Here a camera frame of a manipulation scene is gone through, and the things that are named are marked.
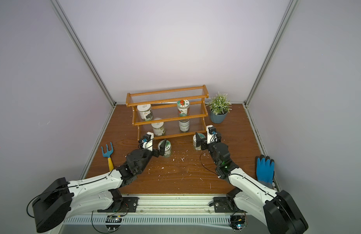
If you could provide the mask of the jar with green leaf lid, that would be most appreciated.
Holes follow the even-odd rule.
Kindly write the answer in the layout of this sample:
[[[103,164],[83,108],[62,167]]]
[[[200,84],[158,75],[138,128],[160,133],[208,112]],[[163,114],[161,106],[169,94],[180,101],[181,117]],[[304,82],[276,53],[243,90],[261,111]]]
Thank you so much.
[[[172,144],[169,140],[164,139],[158,143],[159,155],[164,158],[169,158],[172,154]]]

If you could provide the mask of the jar with red strawberry lid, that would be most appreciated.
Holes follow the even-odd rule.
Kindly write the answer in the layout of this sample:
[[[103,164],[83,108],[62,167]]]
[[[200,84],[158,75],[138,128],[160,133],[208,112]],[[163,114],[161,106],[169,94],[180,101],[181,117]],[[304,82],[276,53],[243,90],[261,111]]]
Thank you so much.
[[[190,102],[187,99],[179,100],[177,102],[178,115],[180,117],[186,117],[189,115]]]

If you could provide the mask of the jar with plain white lid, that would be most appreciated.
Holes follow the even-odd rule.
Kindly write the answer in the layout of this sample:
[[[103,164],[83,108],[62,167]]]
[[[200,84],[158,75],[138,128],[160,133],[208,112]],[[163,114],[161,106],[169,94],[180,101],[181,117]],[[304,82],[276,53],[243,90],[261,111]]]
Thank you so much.
[[[137,110],[139,116],[144,121],[151,121],[153,119],[153,112],[151,104],[138,105]]]

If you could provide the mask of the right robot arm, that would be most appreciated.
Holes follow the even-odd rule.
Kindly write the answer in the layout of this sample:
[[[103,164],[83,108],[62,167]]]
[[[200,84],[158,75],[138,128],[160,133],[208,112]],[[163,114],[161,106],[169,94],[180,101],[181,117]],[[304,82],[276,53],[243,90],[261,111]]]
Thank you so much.
[[[256,158],[257,179],[252,178],[231,159],[221,135],[211,130],[207,137],[196,136],[196,146],[208,150],[216,175],[235,188],[227,196],[234,213],[245,211],[265,224],[271,234],[303,234],[309,225],[292,196],[273,189],[275,162],[269,156]]]

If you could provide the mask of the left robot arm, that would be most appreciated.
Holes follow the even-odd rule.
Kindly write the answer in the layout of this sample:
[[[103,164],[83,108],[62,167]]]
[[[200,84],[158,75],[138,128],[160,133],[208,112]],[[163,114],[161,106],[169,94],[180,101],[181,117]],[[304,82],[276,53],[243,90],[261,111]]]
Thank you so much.
[[[85,180],[56,179],[32,200],[38,233],[58,227],[65,219],[91,211],[116,212],[122,207],[119,188],[132,183],[142,174],[152,157],[164,156],[166,144],[158,149],[146,146],[126,156],[123,165],[111,172]]]

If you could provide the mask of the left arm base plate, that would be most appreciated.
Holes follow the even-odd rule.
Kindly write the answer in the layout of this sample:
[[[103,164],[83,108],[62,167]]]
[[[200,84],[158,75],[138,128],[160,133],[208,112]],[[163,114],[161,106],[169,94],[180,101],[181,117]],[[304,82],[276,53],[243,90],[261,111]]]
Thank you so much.
[[[113,201],[105,210],[97,210],[98,213],[135,213],[138,205],[138,197],[122,197]]]

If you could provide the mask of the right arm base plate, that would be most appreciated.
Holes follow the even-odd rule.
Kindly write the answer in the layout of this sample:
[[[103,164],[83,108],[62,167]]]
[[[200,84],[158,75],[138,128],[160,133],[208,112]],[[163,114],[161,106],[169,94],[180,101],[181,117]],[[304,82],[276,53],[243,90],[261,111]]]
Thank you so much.
[[[213,197],[213,201],[210,202],[209,207],[214,209],[215,213],[243,213],[234,203],[234,201],[228,197]]]

